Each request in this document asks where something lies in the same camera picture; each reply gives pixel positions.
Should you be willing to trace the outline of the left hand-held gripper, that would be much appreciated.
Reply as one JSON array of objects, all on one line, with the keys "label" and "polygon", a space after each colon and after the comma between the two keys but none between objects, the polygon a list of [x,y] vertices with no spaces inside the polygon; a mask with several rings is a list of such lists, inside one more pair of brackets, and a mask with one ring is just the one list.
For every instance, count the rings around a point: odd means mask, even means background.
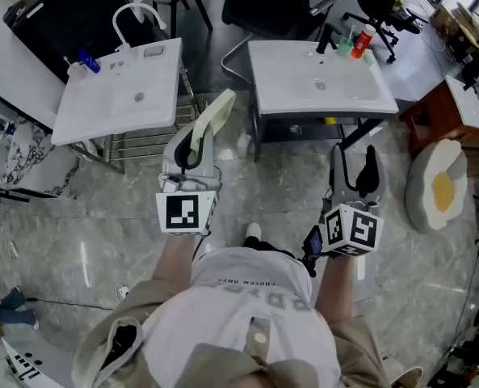
[{"label": "left hand-held gripper", "polygon": [[162,155],[161,191],[156,194],[158,220],[166,234],[206,235],[219,200],[222,183],[214,176],[214,135],[206,129],[200,139],[196,175],[184,175],[195,167],[191,148],[194,122],[183,126],[166,144]]}]

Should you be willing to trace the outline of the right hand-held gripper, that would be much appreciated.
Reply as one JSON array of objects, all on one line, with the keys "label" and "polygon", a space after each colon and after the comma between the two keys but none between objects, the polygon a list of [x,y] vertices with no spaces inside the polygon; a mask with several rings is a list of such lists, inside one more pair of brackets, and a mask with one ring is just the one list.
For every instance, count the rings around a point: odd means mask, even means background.
[{"label": "right hand-held gripper", "polygon": [[[344,151],[339,144],[334,145],[330,153],[330,186],[332,193],[322,200],[321,255],[359,257],[376,252],[384,227],[381,201],[386,178],[375,147],[367,147],[365,165],[355,181],[356,191],[349,183]],[[333,201],[344,202],[334,205]]]}]

